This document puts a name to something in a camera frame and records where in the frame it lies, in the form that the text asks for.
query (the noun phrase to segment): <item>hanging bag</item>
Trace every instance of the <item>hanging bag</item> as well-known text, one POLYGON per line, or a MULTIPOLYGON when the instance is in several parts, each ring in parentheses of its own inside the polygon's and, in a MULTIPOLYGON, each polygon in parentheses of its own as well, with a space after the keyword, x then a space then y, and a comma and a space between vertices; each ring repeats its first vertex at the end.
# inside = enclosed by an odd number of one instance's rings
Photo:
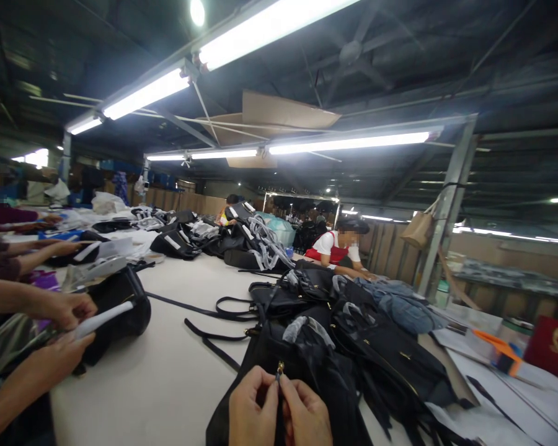
POLYGON ((434 221, 434 213, 436 212, 437 198, 432 205, 424 212, 418 212, 411 219, 411 223, 407 225, 401 238, 413 247, 422 250, 428 245, 432 232, 432 222, 434 221))

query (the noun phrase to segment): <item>hand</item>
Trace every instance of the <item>hand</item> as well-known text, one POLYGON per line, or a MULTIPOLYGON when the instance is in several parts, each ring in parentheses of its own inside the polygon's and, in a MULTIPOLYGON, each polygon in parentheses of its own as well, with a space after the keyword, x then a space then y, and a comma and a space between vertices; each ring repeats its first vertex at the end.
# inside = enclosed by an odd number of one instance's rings
POLYGON ((50 227, 50 225, 47 224, 46 222, 33 222, 33 223, 27 223, 27 224, 22 224, 22 225, 19 225, 19 224, 13 225, 10 229, 13 230, 14 232, 20 234, 22 232, 38 230, 38 229, 45 229, 47 227, 50 227))
POLYGON ((49 249, 52 256, 61 257, 77 252, 82 248, 81 243, 60 242, 53 243, 44 249, 49 249))
POLYGON ((1 391, 12 390, 14 395, 24 395, 29 403, 35 401, 72 373, 94 339, 95 333, 78 341, 74 340, 74 333, 68 333, 31 353, 6 379, 1 391))
POLYGON ((370 281, 370 282, 375 281, 375 280, 378 279, 378 276, 377 276, 377 275, 372 274, 372 273, 369 272, 369 271, 362 271, 362 274, 364 274, 364 278, 365 278, 367 281, 370 281))
POLYGON ((89 294, 63 294, 46 291, 25 309, 33 319, 50 319, 63 330, 75 329, 79 322, 93 317, 97 306, 89 294))
POLYGON ((62 217, 58 214, 48 214, 43 218, 43 221, 50 225, 55 225, 56 223, 60 223, 62 221, 62 217))
POLYGON ((229 446, 275 444, 278 404, 275 377, 255 366, 229 397, 229 446), (260 407, 257 396, 265 390, 265 403, 260 407))
POLYGON ((329 411, 304 382, 290 381, 285 374, 280 379, 287 446, 332 446, 329 411))
POLYGON ((46 246, 53 245, 55 243, 62 243, 63 240, 58 238, 48 238, 46 240, 37 240, 36 242, 29 242, 32 246, 32 249, 42 249, 46 246))

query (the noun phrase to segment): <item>red apron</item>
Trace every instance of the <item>red apron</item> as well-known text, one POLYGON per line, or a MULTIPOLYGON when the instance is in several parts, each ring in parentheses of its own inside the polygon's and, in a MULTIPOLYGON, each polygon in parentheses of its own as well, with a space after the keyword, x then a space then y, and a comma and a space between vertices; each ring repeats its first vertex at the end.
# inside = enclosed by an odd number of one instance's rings
MULTIPOLYGON (((333 234, 332 232, 330 234, 333 236, 333 246, 330 249, 329 263, 332 263, 333 265, 338 265, 339 262, 342 261, 349 254, 349 247, 347 247, 347 248, 336 247, 335 246, 335 234, 333 234)), ((306 251, 306 254, 304 254, 304 256, 310 257, 311 259, 318 260, 318 261, 320 261, 320 259, 321 259, 321 254, 317 250, 315 250, 314 248, 310 248, 308 251, 306 251)))

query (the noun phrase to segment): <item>orange object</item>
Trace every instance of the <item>orange object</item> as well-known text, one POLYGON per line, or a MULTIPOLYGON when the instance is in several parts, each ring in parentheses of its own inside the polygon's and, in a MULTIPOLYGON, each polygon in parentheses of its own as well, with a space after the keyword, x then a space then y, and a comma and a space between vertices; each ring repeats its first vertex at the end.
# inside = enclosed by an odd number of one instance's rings
POLYGON ((500 338, 481 330, 471 330, 466 335, 467 343, 479 354, 489 358, 498 369, 516 377, 523 360, 500 338))

